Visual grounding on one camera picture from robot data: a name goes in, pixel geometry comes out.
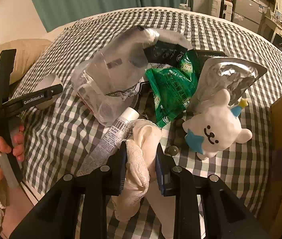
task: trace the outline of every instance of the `bear ear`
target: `bear ear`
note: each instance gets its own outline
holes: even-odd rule
[[[240,143],[240,144],[244,144],[248,140],[250,140],[251,138],[252,138],[252,132],[247,128],[242,128],[242,130],[239,133],[239,135],[237,136],[235,142]]]
[[[214,105],[228,105],[230,99],[230,93],[226,89],[221,89],[213,96]]]

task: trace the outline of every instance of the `silver foil bag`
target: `silver foil bag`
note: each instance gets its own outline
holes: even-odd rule
[[[213,105],[211,98],[221,89],[231,95],[233,105],[267,69],[257,63],[231,57],[214,57],[204,63],[197,90],[190,99],[187,111],[200,113]]]

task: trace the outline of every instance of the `black label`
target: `black label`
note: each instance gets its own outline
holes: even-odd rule
[[[168,64],[177,67],[180,59],[188,49],[179,44],[158,41],[155,45],[145,48],[144,54],[149,63]]]

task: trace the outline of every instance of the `bed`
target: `bed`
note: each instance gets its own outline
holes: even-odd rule
[[[243,128],[253,133],[246,144],[233,144],[204,162],[182,148],[177,164],[194,175],[217,174],[257,215],[266,187],[271,159],[270,105],[282,95],[282,52],[261,36],[223,19],[172,8],[131,8],[79,20],[50,36],[59,34],[22,79],[14,97],[31,92],[46,75],[56,73],[64,92],[51,107],[22,113],[25,123],[27,183],[39,194],[46,193],[64,173],[76,174],[85,156],[98,144],[104,127],[94,118],[71,86],[71,74],[80,62],[91,58],[111,39],[134,25],[167,28],[191,40],[194,49],[229,51],[231,56],[254,61],[268,72],[243,97],[249,106],[240,116]],[[142,113],[148,97],[139,98]],[[171,145],[175,123],[164,127],[161,144]],[[158,238],[160,222],[146,200],[128,223],[114,217],[107,206],[108,238]]]

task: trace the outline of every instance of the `barcode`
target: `barcode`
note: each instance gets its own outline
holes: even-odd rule
[[[125,122],[117,119],[113,126],[115,126],[119,130],[123,130],[123,128],[125,126]]]

